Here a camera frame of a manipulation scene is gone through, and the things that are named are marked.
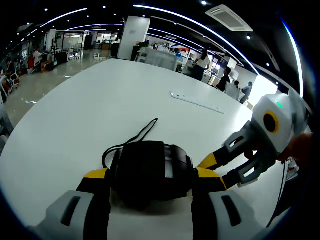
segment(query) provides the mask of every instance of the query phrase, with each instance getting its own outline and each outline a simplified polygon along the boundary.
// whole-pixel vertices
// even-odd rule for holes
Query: green indicator light
[[[276,101],[276,104],[277,104],[280,108],[282,108],[282,105],[280,104],[280,102]]]

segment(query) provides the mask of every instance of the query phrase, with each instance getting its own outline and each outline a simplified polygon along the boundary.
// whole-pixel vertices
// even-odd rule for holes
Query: air conditioning vent
[[[234,11],[228,8],[226,5],[216,6],[205,14],[211,18],[217,20],[223,26],[228,28],[230,31],[237,32],[253,32],[254,30]]]

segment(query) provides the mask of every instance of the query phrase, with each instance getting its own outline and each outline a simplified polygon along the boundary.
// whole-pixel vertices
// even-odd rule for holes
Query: white tabletop
[[[170,91],[216,105],[225,114],[172,98]],[[111,59],[70,78],[20,121],[0,159],[0,186],[24,225],[35,226],[46,208],[83,176],[101,169],[103,152],[159,118],[145,140],[183,148],[196,167],[251,119],[252,112],[223,92],[188,76],[139,62]],[[217,171],[226,174],[243,156]],[[266,226],[277,205],[279,162],[248,186],[232,189]]]

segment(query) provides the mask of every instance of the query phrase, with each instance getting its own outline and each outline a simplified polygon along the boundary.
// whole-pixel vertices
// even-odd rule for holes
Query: black cord
[[[139,138],[140,134],[141,134],[144,130],[146,130],[146,129],[153,123],[152,126],[150,127],[150,129],[149,129],[149,130],[143,135],[143,137],[142,137],[140,140],[138,140],[137,142],[143,141],[143,140],[145,139],[145,137],[148,135],[148,133],[151,131],[151,129],[155,126],[155,124],[157,123],[157,121],[158,121],[158,118],[153,119],[151,122],[148,123],[147,126],[145,126],[145,127],[138,133],[138,135],[136,135],[136,136],[134,136],[133,138],[129,139],[129,140],[126,141],[125,143],[120,144],[120,145],[116,145],[116,146],[112,146],[112,147],[108,148],[108,149],[103,153],[103,155],[102,155],[102,166],[103,166],[103,168],[107,168],[107,165],[106,165],[106,157],[107,157],[107,155],[108,155],[109,153],[111,153],[111,152],[113,152],[113,151],[116,151],[116,150],[120,150],[120,149],[123,148],[126,144],[131,143],[131,142],[137,140],[137,139]]]
[[[267,228],[270,227],[270,224],[272,223],[272,221],[275,219],[275,213],[276,213],[276,209],[277,209],[277,206],[280,202],[280,199],[281,199],[281,192],[282,192],[282,188],[283,188],[283,185],[284,185],[284,181],[285,181],[285,173],[286,173],[286,162],[284,161],[283,163],[283,174],[282,174],[282,182],[281,182],[281,187],[280,187],[280,193],[279,193],[279,197],[278,197],[278,202],[276,203],[276,206],[275,206],[275,210],[274,210],[274,213],[268,223],[268,225],[266,226]]]

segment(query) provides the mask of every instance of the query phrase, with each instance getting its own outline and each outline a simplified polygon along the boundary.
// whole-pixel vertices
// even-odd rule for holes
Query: tiled floor
[[[85,50],[81,54],[81,59],[61,64],[53,71],[21,76],[19,88],[13,90],[5,103],[5,109],[13,126],[15,127],[24,115],[55,87],[68,80],[69,77],[109,57],[110,51],[108,50]]]

